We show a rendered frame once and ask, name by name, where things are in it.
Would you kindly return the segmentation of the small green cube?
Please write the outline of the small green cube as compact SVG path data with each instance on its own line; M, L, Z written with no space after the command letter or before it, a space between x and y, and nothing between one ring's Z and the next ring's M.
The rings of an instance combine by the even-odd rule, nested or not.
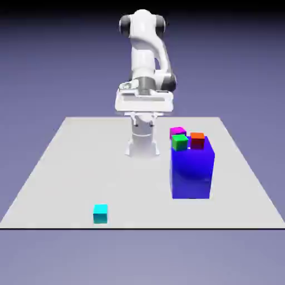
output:
M171 137L171 146L175 151L184 151L188 148L188 141L185 134L176 134Z

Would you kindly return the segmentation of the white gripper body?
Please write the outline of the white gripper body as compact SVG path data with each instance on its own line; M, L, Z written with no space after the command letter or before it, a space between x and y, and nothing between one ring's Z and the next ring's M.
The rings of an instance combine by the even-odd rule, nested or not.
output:
M117 90L115 110L118 112L172 112L172 92L150 91L150 95L139 95L138 90Z

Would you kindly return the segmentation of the small cyan cube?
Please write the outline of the small cyan cube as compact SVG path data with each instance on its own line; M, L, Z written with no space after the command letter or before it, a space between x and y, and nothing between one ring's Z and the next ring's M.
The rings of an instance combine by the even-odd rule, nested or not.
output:
M106 224L108 222L108 205L95 204L93 208L94 224Z

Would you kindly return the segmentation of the small red cube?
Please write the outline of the small red cube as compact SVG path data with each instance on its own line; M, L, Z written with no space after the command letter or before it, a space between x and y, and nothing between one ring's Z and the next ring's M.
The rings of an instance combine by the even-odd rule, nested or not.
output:
M196 150L204 149L205 135L202 132L190 133L190 148Z

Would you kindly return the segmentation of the large blue box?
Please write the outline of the large blue box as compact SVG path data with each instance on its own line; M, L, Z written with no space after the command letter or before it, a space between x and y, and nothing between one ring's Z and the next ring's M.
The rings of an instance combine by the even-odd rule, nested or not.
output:
M170 189L174 199L208 199L212 184L215 153L208 137L203 149L185 150L171 148Z

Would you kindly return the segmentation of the small magenta cube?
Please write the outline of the small magenta cube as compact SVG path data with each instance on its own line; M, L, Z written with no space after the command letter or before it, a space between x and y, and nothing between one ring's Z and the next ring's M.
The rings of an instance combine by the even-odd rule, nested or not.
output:
M183 127L171 127L170 128L170 140L172 139L173 135L185 135L186 130Z

